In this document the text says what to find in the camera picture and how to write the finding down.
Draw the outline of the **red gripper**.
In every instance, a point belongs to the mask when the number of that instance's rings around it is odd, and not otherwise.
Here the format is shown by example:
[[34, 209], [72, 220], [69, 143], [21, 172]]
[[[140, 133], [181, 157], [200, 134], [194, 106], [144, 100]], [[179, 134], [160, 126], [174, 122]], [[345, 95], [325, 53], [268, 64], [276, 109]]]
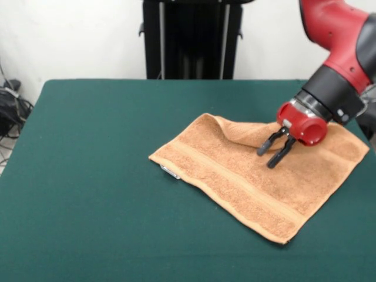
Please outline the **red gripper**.
[[327, 122], [298, 101], [284, 103], [277, 112], [277, 122], [283, 127], [274, 132], [257, 149], [257, 155], [264, 155], [273, 143], [283, 135], [289, 133], [290, 136], [284, 147], [267, 162], [268, 168], [275, 168], [291, 151], [297, 140], [306, 146], [315, 146], [327, 134]]

